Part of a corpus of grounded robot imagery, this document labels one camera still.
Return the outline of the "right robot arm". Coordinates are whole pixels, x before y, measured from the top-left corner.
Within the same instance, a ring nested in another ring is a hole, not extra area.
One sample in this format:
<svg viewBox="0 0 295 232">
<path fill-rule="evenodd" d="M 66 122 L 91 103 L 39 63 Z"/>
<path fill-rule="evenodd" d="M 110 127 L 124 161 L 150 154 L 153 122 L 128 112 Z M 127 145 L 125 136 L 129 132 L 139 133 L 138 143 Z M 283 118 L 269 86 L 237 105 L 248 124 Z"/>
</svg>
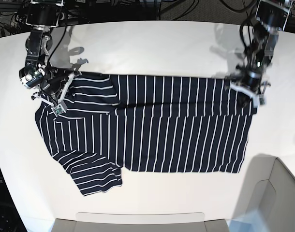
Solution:
<svg viewBox="0 0 295 232">
<path fill-rule="evenodd" d="M 26 25 L 30 26 L 30 35 L 26 39 L 27 52 L 25 66 L 19 71 L 19 79 L 27 89 L 38 89 L 32 98 L 46 96 L 53 104 L 59 102 L 67 75 L 59 74 L 50 60 L 56 51 L 51 32 L 57 28 L 60 20 L 66 20 L 64 0 L 32 0 L 29 4 Z"/>
</svg>

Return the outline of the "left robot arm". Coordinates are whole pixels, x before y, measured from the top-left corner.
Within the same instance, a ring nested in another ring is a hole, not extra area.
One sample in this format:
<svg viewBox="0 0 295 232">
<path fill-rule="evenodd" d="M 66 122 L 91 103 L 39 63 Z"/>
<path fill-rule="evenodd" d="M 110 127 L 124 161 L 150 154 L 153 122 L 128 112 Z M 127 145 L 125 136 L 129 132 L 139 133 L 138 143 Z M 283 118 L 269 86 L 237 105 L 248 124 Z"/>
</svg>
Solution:
<svg viewBox="0 0 295 232">
<path fill-rule="evenodd" d="M 229 75 L 229 88 L 237 92 L 239 107 L 257 108 L 266 103 L 265 91 L 271 86 L 263 80 L 271 65 L 279 32 L 285 29 L 293 6 L 293 0 L 260 0 L 256 12 L 249 15 L 239 28 L 240 39 L 244 45 L 244 62 L 236 65 L 236 73 Z M 245 44 L 243 27 L 255 18 L 257 23 L 252 29 L 253 38 Z"/>
</svg>

